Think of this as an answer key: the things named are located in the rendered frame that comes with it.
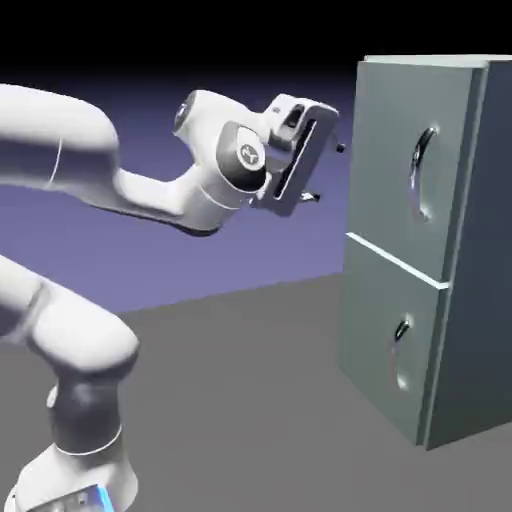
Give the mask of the large grey-green cabinet door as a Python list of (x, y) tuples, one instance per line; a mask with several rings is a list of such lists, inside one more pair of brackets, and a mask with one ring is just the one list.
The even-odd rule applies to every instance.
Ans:
[[(462, 180), (485, 73), (475, 67), (363, 61), (358, 66), (347, 229), (438, 282), (447, 280)], [(410, 208), (411, 156), (436, 126)]]

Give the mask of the small grey-green cabinet door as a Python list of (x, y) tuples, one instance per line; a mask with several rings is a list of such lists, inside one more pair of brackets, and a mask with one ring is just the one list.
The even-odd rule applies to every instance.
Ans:
[[(423, 441), (437, 348), (450, 284), (438, 282), (364, 240), (347, 234), (341, 286), (339, 366), (358, 390), (412, 443)], [(391, 382), (389, 345), (400, 319), (413, 327), (400, 343), (399, 369), (410, 389)]]

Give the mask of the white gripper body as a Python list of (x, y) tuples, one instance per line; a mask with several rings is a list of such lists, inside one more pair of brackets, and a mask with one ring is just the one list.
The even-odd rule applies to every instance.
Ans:
[(339, 112), (317, 101), (274, 101), (263, 112), (269, 127), (267, 146), (290, 156), (284, 162), (266, 156), (266, 181), (255, 207), (290, 216), (330, 141)]

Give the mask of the grey-green cabinet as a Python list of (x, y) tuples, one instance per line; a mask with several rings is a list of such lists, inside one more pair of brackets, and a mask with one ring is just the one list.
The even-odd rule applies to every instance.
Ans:
[(412, 443), (512, 421), (512, 56), (357, 70), (340, 369)]

